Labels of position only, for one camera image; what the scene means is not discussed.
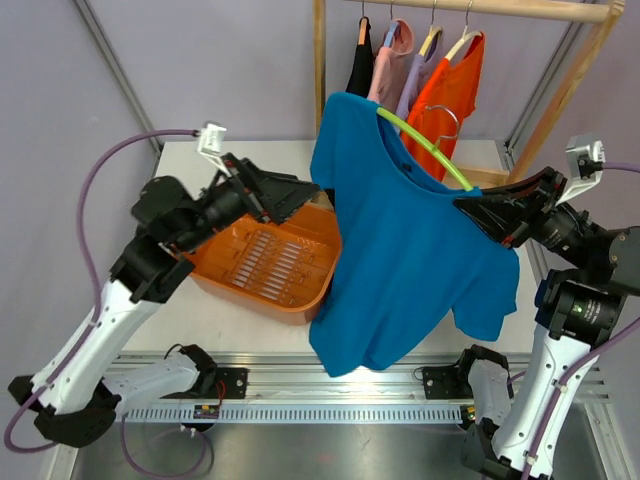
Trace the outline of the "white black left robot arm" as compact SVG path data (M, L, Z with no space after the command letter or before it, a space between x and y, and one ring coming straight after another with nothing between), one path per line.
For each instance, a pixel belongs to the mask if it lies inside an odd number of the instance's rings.
M186 345L130 374L107 370L147 319L194 271L190 255L249 215L260 223L288 221L320 190L285 173L265 171L247 158L222 156L225 173L192 197L173 176L149 181L131 209L134 238L97 290L94 307L58 355L32 376L17 376L9 392L21 411L35 412L46 447L85 447L130 411L169 395L214 393L216 362Z

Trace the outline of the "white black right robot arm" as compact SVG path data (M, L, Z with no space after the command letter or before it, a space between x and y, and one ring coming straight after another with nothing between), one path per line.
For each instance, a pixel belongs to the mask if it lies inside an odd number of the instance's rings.
M461 461L489 479L549 479L573 399L591 366L627 336L617 321L639 293L639 230L606 229L572 208L572 183L546 168L457 208L507 247L534 240L569 263L540 283L529 364L513 386L508 360L474 345L415 375L429 400L469 399Z

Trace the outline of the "green clothes hanger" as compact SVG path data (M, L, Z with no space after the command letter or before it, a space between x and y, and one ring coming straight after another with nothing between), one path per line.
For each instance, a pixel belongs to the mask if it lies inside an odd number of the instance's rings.
M457 181L462 189L464 189L465 191L471 191L473 189L473 185L461 172L461 170L456 167L452 163L452 161L440 151L439 142L430 142L405 120L402 120L400 117L396 116L383 107L378 107L376 109L376 114L390 122L395 127L398 127L402 133L406 133L412 140L414 140L418 145L426 150L432 157L437 160L437 162L441 166L445 168L446 172L449 173Z

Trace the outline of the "blue t shirt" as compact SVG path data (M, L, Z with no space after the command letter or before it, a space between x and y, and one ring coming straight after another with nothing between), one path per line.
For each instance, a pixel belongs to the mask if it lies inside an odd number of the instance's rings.
M376 103L328 98L311 177L334 195L342 240L309 333L328 375L388 368L447 315L465 335L497 340L516 309L517 254L456 208L460 192L413 159Z

